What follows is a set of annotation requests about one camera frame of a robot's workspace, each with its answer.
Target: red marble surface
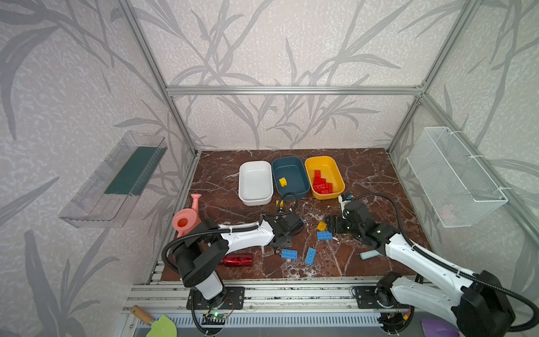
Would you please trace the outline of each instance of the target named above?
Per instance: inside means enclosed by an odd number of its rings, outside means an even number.
[[[409,237],[429,248],[410,202],[397,178],[395,170],[383,149],[332,149],[332,150],[260,150],[203,152],[191,185],[191,193],[200,193],[199,215],[202,220],[213,219],[218,224],[255,222],[261,213],[275,212],[279,199],[275,191],[271,203],[248,207],[238,197],[238,170],[241,164],[253,160],[297,156],[303,162],[313,156],[328,155],[335,159],[344,179],[345,190],[358,196],[368,192],[380,192],[394,198],[403,216],[404,227]],[[381,197],[363,200],[378,222],[397,226],[395,210],[391,203]],[[286,202],[289,207],[293,201]],[[191,206],[188,200],[186,207]],[[337,199],[317,200],[309,192],[300,199],[296,212],[307,221],[304,230],[293,239],[289,249],[298,251],[297,260],[282,259],[271,247],[251,247],[238,253],[252,253],[252,267],[217,268],[222,279],[304,278],[341,276],[383,276],[389,271],[404,275],[415,274],[412,270],[387,257],[360,258],[368,251],[365,245],[351,235],[335,235],[338,241],[316,239],[316,227],[326,215],[340,213]],[[305,264],[309,247],[316,249],[314,264]],[[179,275],[165,268],[163,281],[177,281]]]

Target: white bowl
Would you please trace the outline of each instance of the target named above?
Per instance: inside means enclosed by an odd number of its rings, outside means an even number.
[[[268,204],[273,196],[271,164],[263,160],[241,164],[238,195],[247,206]]]

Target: wooden handle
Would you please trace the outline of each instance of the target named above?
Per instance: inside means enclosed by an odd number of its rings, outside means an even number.
[[[135,315],[138,319],[143,321],[146,325],[151,325],[153,323],[152,321],[154,320],[154,318],[148,315],[148,313],[142,310],[142,308],[138,305],[135,305],[131,308],[131,313]]]

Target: leaf pattern wallpaper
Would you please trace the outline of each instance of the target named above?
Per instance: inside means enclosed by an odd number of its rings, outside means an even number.
[[[133,0],[169,86],[419,85],[464,1]],[[383,147],[413,97],[185,96],[201,149]]]
[[[110,335],[193,157],[113,1],[0,0],[0,26],[0,335]],[[128,130],[169,149],[124,227],[60,220]]]
[[[442,67],[429,95],[539,215],[539,1],[483,1]],[[426,126],[421,108],[392,159],[436,251],[472,270],[497,275],[505,287],[539,303],[539,250],[505,207],[467,228],[441,226],[406,157]],[[512,302],[517,321],[529,309]],[[521,333],[536,336],[539,329]]]

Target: green mat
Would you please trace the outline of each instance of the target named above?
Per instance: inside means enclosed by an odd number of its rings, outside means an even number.
[[[150,171],[152,173],[166,150],[167,148],[139,146],[107,187],[105,194],[129,195],[131,193],[131,195],[140,196],[151,177],[151,174],[141,177],[142,172],[151,165],[154,166]],[[152,160],[156,152],[157,160]]]

